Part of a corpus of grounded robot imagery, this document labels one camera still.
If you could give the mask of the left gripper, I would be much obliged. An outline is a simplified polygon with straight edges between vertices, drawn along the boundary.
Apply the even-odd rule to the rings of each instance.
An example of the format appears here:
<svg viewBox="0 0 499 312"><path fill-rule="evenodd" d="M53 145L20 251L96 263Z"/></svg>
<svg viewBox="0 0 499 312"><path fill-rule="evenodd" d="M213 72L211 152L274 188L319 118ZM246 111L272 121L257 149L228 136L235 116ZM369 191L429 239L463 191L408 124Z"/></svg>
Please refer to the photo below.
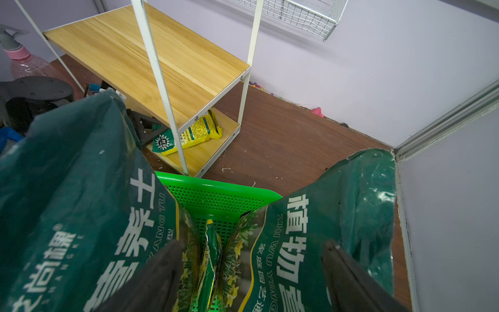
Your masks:
<svg viewBox="0 0 499 312"><path fill-rule="evenodd" d="M167 126L154 117L146 116L131 109L127 109L126 112L136 131L141 147L145 147L154 138L168 130Z"/></svg>

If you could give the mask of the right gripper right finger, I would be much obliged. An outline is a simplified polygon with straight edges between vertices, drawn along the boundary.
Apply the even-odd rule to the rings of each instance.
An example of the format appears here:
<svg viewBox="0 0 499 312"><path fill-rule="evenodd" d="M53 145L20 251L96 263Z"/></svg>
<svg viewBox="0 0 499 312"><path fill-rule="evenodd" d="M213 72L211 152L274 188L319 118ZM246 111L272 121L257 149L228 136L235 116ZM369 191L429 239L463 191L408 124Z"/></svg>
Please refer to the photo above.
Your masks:
<svg viewBox="0 0 499 312"><path fill-rule="evenodd" d="M322 268L334 311L407 311L333 239L323 245Z"/></svg>

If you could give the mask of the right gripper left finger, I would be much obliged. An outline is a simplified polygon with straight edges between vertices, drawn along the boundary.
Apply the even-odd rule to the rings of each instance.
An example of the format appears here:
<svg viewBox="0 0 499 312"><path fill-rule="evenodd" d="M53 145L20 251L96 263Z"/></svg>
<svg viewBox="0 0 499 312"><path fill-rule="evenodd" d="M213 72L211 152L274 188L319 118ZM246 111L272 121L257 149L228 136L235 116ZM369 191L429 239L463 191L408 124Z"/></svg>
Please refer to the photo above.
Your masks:
<svg viewBox="0 0 499 312"><path fill-rule="evenodd" d="M178 299L182 245L173 239L138 273L106 269L93 295L94 311L172 311Z"/></svg>

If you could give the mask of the white metal wooden shelf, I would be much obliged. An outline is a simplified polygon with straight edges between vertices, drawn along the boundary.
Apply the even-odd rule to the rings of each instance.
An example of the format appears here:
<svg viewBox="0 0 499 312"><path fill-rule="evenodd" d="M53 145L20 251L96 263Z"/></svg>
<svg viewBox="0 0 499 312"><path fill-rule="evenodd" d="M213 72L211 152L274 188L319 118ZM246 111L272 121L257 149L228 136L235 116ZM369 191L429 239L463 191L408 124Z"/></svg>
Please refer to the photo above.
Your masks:
<svg viewBox="0 0 499 312"><path fill-rule="evenodd" d="M174 140L234 87L249 87L262 1L243 61L147 1L62 25L39 35L126 97L128 108L168 126Z"/></svg>

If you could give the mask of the yellow green fertilizer packet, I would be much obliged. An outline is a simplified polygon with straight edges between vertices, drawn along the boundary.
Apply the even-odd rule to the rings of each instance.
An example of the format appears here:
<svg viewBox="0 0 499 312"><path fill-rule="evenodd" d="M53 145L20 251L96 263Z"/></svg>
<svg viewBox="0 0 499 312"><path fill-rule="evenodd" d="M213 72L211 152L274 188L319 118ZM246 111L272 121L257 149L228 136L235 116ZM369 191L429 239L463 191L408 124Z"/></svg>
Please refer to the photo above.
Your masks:
<svg viewBox="0 0 499 312"><path fill-rule="evenodd" d="M210 110L182 133L180 143L183 149L187 149L211 139L221 139L222 134L222 127ZM160 133L153 139L152 152L161 155L171 155L178 152L171 129Z"/></svg>

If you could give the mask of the dark green fertilizer bag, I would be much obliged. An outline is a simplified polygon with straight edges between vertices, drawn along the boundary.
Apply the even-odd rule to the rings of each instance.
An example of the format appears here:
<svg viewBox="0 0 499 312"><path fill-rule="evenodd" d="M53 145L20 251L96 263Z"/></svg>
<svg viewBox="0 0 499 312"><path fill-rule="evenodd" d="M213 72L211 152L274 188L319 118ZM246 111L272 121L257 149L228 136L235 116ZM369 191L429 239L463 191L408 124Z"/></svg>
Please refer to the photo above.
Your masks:
<svg viewBox="0 0 499 312"><path fill-rule="evenodd" d="M395 157L367 149L299 191L244 213L224 247L219 310L332 310L321 264L328 240L393 293L395 200Z"/></svg>
<svg viewBox="0 0 499 312"><path fill-rule="evenodd" d="M144 157L111 91L36 117L1 158L1 310L97 311L131 298L170 242L180 245L174 311L189 311L199 252L191 216Z"/></svg>

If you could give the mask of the yellow flower fertilizer packet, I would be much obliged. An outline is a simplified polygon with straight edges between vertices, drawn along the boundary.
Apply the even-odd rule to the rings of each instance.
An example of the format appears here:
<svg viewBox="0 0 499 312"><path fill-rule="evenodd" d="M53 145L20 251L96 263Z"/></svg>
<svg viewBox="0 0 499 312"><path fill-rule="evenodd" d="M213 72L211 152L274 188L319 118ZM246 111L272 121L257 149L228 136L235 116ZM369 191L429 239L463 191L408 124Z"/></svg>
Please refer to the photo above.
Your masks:
<svg viewBox="0 0 499 312"><path fill-rule="evenodd" d="M206 222L205 249L203 252L198 290L196 293L197 311L210 311L222 254L222 241L212 219Z"/></svg>

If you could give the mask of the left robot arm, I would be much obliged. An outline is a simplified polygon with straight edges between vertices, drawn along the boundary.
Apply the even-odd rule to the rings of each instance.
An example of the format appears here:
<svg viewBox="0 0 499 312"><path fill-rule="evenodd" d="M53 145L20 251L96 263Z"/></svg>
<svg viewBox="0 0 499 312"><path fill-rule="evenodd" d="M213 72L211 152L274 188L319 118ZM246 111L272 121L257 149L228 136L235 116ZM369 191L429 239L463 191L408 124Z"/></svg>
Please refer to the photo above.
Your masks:
<svg viewBox="0 0 499 312"><path fill-rule="evenodd" d="M24 135L39 114L75 101L72 86L60 79L43 76L23 77L1 83L1 120ZM158 119L127 109L127 115L142 147L169 130Z"/></svg>

